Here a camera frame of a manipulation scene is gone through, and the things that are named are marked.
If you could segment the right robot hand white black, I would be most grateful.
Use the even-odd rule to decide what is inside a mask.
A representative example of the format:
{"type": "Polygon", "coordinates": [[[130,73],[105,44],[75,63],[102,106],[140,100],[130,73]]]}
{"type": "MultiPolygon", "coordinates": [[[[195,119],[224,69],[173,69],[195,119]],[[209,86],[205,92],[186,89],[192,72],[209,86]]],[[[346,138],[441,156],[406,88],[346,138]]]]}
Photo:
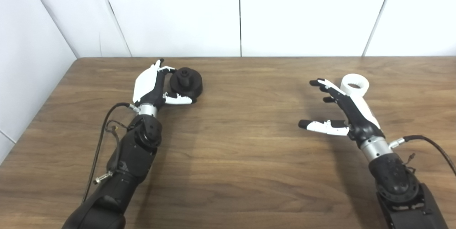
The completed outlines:
{"type": "Polygon", "coordinates": [[[327,135],[348,136],[371,163],[395,157],[378,120],[362,95],[349,88],[337,87],[323,78],[311,80],[309,84],[329,94],[323,99],[324,102],[337,104],[346,120],[300,120],[298,127],[327,135]]]}

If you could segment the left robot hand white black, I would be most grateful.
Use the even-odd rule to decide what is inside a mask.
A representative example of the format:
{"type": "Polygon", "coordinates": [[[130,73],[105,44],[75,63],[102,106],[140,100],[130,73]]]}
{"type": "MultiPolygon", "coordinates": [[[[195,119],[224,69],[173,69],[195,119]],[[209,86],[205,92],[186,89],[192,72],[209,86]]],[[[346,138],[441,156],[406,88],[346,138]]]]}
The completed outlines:
{"type": "Polygon", "coordinates": [[[196,99],[165,91],[166,75],[175,73],[174,67],[161,64],[164,59],[157,60],[144,70],[135,80],[133,103],[139,109],[139,115],[157,117],[158,111],[165,105],[187,105],[196,103],[196,99]]]}

